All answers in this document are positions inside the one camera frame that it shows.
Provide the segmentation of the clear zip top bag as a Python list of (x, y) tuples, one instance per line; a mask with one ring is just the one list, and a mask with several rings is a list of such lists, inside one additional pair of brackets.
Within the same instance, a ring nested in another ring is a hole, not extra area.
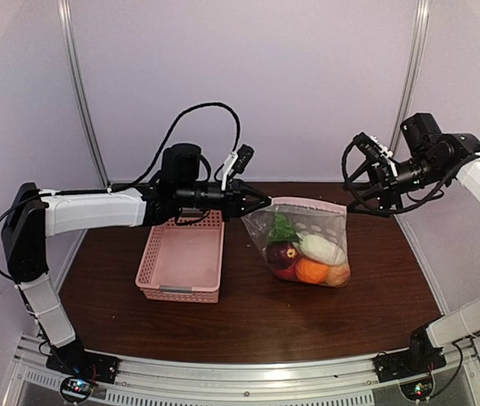
[(242, 218), (275, 277), (330, 288), (350, 281), (346, 220), (345, 206), (292, 196)]

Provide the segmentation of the white radish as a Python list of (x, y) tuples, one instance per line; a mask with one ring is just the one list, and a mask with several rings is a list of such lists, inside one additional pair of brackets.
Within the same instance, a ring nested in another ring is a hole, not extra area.
[(300, 251), (305, 257), (329, 266), (346, 263), (346, 254), (343, 249), (316, 234), (307, 234), (302, 238)]
[(273, 225), (268, 234), (268, 243), (297, 243), (301, 237), (293, 228), (291, 222), (283, 213), (276, 212), (273, 217)]

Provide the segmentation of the red apple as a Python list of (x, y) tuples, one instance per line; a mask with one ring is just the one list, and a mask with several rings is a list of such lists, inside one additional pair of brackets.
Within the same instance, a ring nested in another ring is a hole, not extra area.
[(273, 274), (286, 281), (297, 281), (296, 273), (295, 273), (295, 267), (291, 266), (286, 269), (272, 269)]

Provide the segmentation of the orange tangerine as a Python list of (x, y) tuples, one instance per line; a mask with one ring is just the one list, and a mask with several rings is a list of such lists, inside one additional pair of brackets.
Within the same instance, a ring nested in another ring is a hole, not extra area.
[(295, 264), (295, 275), (303, 283), (323, 283), (328, 272), (329, 265), (307, 258), (301, 258)]

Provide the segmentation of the pink plastic basket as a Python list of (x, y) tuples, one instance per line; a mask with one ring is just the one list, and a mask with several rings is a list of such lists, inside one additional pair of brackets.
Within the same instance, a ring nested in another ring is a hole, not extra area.
[(169, 220), (151, 228), (135, 285), (150, 300), (217, 303), (223, 237), (220, 211), (196, 223)]

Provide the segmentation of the yellow peach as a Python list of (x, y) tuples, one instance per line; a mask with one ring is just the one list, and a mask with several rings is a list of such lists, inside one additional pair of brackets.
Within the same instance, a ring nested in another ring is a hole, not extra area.
[(332, 288), (344, 287), (350, 281), (350, 267), (348, 264), (330, 266), (325, 283)]

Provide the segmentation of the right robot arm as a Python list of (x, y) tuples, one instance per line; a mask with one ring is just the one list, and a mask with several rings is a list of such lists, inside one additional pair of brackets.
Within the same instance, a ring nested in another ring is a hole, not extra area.
[[(360, 133), (341, 157), (345, 189), (353, 196), (351, 213), (392, 217), (414, 211), (457, 181), (480, 203), (480, 141), (473, 134), (441, 131), (428, 112), (416, 113), (400, 126), (410, 152), (399, 162), (393, 152), (371, 135)], [(447, 344), (480, 334), (480, 299), (416, 329), (407, 350), (386, 356), (383, 370), (393, 363), (417, 374), (444, 366)]]

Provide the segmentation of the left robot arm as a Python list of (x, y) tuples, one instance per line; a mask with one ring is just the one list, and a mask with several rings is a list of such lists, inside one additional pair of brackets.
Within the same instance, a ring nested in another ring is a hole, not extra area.
[(201, 147), (181, 143), (164, 150), (160, 170), (147, 183), (102, 190), (44, 190), (34, 183), (19, 187), (0, 216), (7, 265), (2, 275), (19, 290), (64, 370), (73, 376), (85, 374), (91, 355), (49, 279), (46, 239), (93, 228), (160, 226), (179, 219), (185, 209), (220, 211), (224, 221), (243, 217), (272, 202), (237, 177), (253, 154), (248, 145), (231, 152), (219, 182), (199, 180), (200, 166), (207, 162)]

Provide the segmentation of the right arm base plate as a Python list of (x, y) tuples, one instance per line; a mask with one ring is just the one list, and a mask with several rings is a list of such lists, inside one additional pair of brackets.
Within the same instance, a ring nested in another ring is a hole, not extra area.
[(378, 381), (381, 383), (427, 374), (431, 370), (446, 366), (446, 359), (441, 353), (424, 359), (412, 355), (409, 350), (394, 353), (380, 352), (372, 362)]

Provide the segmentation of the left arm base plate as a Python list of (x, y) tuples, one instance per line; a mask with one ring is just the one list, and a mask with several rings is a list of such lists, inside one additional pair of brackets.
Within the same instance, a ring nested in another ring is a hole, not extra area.
[(47, 357), (46, 367), (65, 375), (83, 378), (86, 381), (114, 384), (119, 368), (119, 359), (111, 355), (87, 352), (77, 366), (66, 364), (55, 355)]

